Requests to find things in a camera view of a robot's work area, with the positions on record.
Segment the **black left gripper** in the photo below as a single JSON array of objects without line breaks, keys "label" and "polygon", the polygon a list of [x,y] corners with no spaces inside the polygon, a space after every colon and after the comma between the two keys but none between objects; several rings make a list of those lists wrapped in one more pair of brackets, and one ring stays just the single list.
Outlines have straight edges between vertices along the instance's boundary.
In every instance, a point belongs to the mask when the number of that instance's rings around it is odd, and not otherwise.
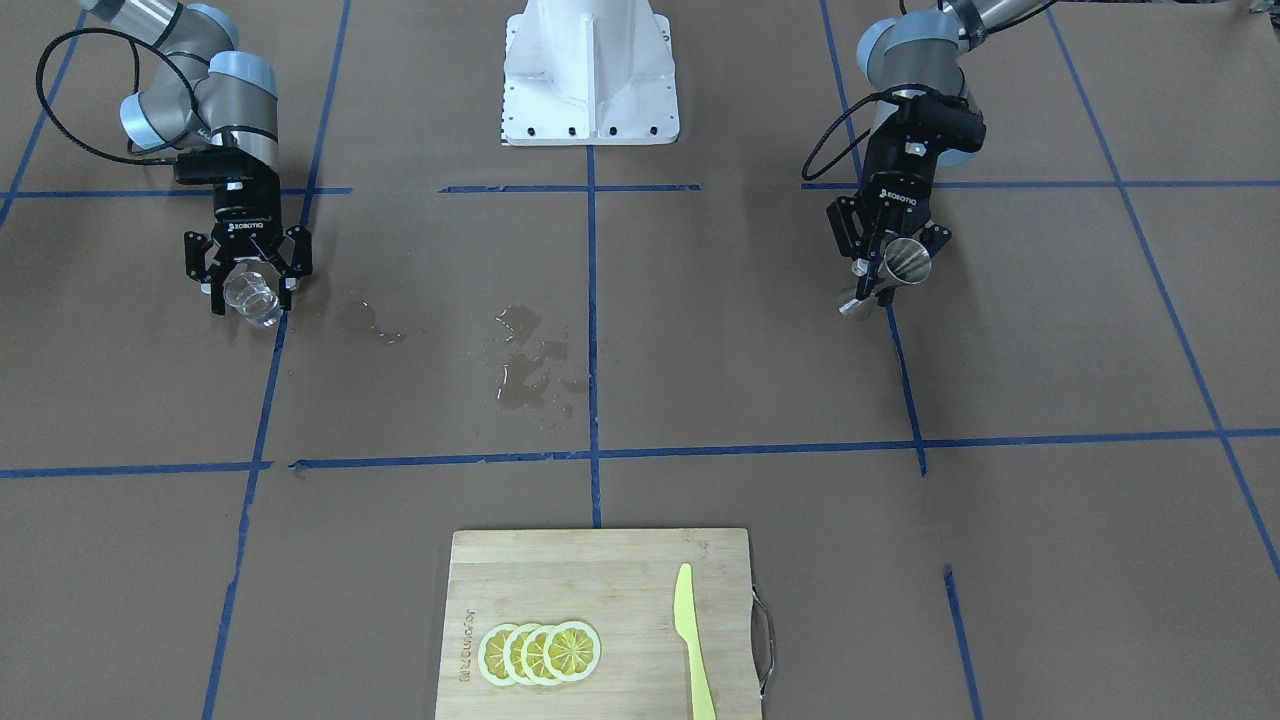
[{"label": "black left gripper", "polygon": [[867,141],[858,196],[838,196],[826,209],[840,255],[855,265],[870,265],[873,237],[895,234],[881,249],[879,307],[893,302],[896,288],[931,278],[934,256],[954,237],[929,222],[934,174],[975,155],[987,133],[966,96],[896,96],[892,104],[881,105]]}]

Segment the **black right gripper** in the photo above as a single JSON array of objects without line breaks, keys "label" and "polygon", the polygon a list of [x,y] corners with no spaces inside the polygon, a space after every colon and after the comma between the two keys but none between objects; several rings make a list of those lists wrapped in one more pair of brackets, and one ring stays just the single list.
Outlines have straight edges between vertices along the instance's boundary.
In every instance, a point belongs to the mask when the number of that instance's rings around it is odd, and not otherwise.
[{"label": "black right gripper", "polygon": [[211,314],[227,314],[225,283],[237,266],[230,241],[246,242],[250,236],[271,241],[276,296],[291,311],[301,279],[314,273],[314,249],[303,225],[283,229],[279,174],[243,149],[211,146],[179,155],[174,178],[179,184],[212,187],[212,232],[183,234],[186,274],[207,286]]}]

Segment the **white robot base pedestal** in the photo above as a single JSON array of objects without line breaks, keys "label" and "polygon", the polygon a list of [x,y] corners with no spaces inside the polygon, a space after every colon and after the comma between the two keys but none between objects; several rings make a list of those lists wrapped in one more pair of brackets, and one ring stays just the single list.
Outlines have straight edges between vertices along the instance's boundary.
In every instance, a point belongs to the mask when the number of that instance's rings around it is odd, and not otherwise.
[{"label": "white robot base pedestal", "polygon": [[671,23],[648,1],[529,1],[504,32],[506,146],[678,141]]}]

